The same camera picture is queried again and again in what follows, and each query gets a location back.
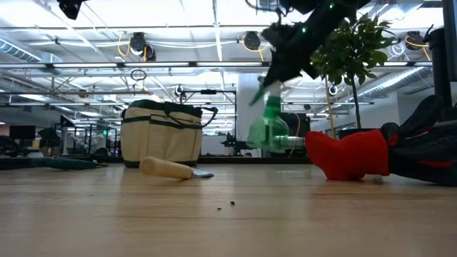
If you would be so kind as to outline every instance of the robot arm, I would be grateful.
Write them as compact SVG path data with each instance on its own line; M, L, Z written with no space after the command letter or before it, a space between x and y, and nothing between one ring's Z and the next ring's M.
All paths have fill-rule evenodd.
M285 82L300 76L304 70L311 78L318 76L310 57L324 43L326 37L344 18L355 20L356 11L369 0L280 0L283 8L306 14L313 13L305 22L293 26L272 24L261 35L275 47L270 69L263 83L270 86L275 81Z

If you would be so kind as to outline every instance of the red cloth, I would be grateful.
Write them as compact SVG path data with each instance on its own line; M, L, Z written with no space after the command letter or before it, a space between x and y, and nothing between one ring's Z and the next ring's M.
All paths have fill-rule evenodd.
M336 140L320 132L308 132L306 150L327 179L351 181L365 174L388 176L388 146L376 129Z

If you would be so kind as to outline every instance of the tool bag handle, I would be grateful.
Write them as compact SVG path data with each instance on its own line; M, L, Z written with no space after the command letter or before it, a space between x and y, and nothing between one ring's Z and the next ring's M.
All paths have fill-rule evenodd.
M169 102L165 102L164 105L165 105L165 115L167 117L169 117L170 119L172 119L173 121L175 121L177 124L181 125L180 129L202 129L202 128L208 126L214 120L214 118L216 118L216 114L219 111L216 107L211 107L211 108L201 107L201 109L213 112L213 116L209 119L209 121L205 125L201 125L201 126L188 125L188 124L184 124L184 123L180 122L178 119L176 119L170 115L171 111L170 111Z

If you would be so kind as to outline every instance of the wooden floor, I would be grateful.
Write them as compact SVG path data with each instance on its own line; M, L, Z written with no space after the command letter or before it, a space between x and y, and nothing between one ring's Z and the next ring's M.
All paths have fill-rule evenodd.
M0 171L0 256L457 254L457 189L330 182L306 165L199 168L215 177Z

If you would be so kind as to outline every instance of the canvas tool bag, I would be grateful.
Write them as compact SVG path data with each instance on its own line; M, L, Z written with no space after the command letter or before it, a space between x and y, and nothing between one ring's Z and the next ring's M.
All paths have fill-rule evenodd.
M203 109L212 117L201 125ZM217 108L196 108L170 102L139 100L122 113L121 150L124 164L138 168L143 157L195 166L201 150L202 128L216 116Z

